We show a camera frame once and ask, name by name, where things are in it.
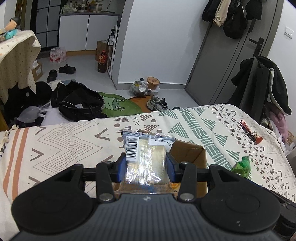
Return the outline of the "white cake snack pack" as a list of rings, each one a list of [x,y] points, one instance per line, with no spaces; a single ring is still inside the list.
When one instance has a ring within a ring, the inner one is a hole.
[[[162,136],[140,131],[122,131],[125,146],[128,184],[155,184],[166,177],[166,154],[176,141],[173,136]]]

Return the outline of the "black jacket on chair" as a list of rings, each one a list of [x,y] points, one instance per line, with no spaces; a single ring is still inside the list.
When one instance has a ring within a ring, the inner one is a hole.
[[[283,114],[292,114],[285,80],[272,60],[264,56],[243,60],[231,82],[236,89],[228,103],[243,110],[256,122],[262,119],[268,99]]]

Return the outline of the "brown cardboard box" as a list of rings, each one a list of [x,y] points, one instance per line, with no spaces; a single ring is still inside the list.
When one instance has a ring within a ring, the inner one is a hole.
[[[206,150],[192,143],[176,140],[169,153],[166,154],[166,177],[155,184],[128,184],[125,181],[113,184],[115,195],[128,194],[173,194],[178,195],[181,181],[187,164],[193,164],[197,169],[205,169]]]

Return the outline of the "dotted cloth covered table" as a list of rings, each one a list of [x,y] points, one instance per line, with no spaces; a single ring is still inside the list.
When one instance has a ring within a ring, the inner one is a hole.
[[[20,89],[29,87],[36,92],[32,66],[41,45],[31,30],[20,31],[16,36],[1,42],[1,101],[6,103],[9,89],[17,85]]]

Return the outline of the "cartoon doll figure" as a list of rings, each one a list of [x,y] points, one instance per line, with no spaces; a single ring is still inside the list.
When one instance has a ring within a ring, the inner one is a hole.
[[[9,23],[1,29],[1,42],[13,38],[20,29],[21,19],[18,16],[11,18]]]

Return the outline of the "green crocodile rug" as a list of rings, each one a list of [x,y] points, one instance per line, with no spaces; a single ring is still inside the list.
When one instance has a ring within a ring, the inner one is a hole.
[[[147,107],[147,101],[151,99],[150,96],[131,97],[126,99],[117,94],[104,92],[99,92],[99,94],[104,100],[102,113],[104,113],[108,118],[151,112],[151,110]]]

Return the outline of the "black clothes on floor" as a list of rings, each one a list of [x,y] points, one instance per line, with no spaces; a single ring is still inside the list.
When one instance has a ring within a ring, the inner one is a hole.
[[[90,121],[106,118],[104,100],[99,92],[71,80],[36,83],[37,90],[17,85],[9,90],[9,98],[3,105],[3,115],[9,126],[20,128],[55,125],[72,121]]]

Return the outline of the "hanging dark clothes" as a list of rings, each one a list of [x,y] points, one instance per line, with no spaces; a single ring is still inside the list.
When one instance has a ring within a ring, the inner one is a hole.
[[[243,1],[211,0],[204,8],[202,20],[222,27],[227,37],[240,39],[248,21],[260,21],[262,12],[262,1],[248,1],[243,5]]]

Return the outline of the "plastic bag on floor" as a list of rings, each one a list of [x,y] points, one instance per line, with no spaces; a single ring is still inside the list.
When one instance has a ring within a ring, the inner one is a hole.
[[[130,87],[130,93],[136,97],[145,97],[149,95],[150,90],[143,78],[136,80]]]

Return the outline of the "brown lidded pot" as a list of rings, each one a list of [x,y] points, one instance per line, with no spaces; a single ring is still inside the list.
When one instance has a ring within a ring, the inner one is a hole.
[[[160,81],[157,78],[155,78],[155,77],[149,76],[147,78],[147,87],[149,89],[151,89],[151,90],[156,90],[156,88],[158,87],[159,83],[160,83]]]

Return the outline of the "water bottle pack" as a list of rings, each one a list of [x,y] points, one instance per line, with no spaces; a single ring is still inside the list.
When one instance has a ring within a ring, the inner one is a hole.
[[[55,47],[49,52],[50,62],[61,63],[67,59],[66,49],[64,47]]]

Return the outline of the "black spray bottle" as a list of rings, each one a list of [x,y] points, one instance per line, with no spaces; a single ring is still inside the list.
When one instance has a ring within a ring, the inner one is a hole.
[[[115,42],[115,37],[116,37],[116,29],[111,29],[111,34],[109,35],[107,45],[113,46]]]

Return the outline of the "grey door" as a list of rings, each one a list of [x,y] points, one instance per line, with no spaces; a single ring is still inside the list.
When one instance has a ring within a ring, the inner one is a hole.
[[[251,20],[240,39],[227,37],[221,27],[209,24],[185,91],[199,105],[226,103],[235,86],[231,79],[240,63],[269,54],[280,23],[283,1],[263,1],[261,20]]]

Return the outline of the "green candy wrapper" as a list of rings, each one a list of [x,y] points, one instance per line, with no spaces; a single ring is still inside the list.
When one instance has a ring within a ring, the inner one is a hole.
[[[242,157],[242,160],[237,162],[231,169],[232,173],[235,173],[243,178],[250,178],[251,165],[249,156]]]

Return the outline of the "patterned bed blanket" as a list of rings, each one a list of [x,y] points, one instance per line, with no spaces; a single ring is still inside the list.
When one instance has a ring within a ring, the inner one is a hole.
[[[122,153],[123,182],[140,189],[168,186],[166,154],[226,169],[248,157],[251,181],[295,201],[295,175],[279,138],[230,104],[13,127],[1,132],[1,239],[18,232],[11,204],[19,194],[72,165],[92,168]]]

